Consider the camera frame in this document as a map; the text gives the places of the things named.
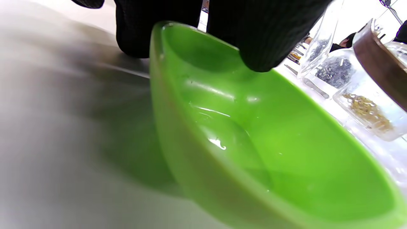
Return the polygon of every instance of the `gloved hand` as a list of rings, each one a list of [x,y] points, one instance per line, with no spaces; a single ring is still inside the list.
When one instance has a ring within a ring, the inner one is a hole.
[[[97,9],[104,0],[72,0]],[[120,49],[148,58],[150,35],[158,21],[198,26],[202,0],[115,0]],[[276,67],[316,23],[331,0],[211,0],[207,32],[240,49],[257,72]]]

